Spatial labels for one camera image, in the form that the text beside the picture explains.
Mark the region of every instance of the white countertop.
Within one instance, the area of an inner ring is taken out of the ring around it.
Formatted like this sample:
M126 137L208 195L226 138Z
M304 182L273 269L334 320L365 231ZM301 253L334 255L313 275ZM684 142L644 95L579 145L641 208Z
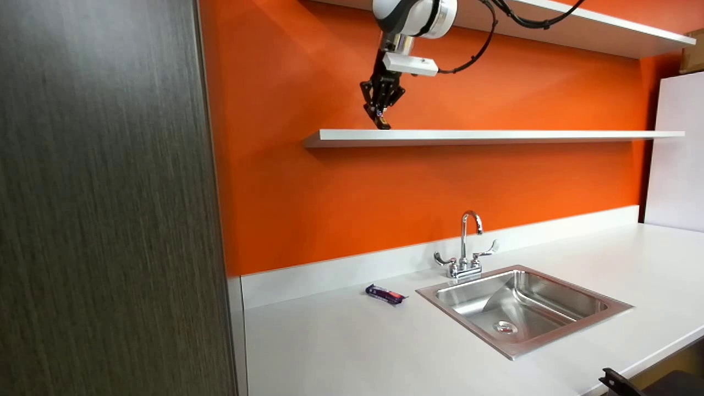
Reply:
M438 274L380 280L400 305L359 289L247 310L250 396L570 396L601 391L603 368L633 376L704 335L704 234L648 225L547 243L483 260L525 265L633 310L514 360L415 291Z

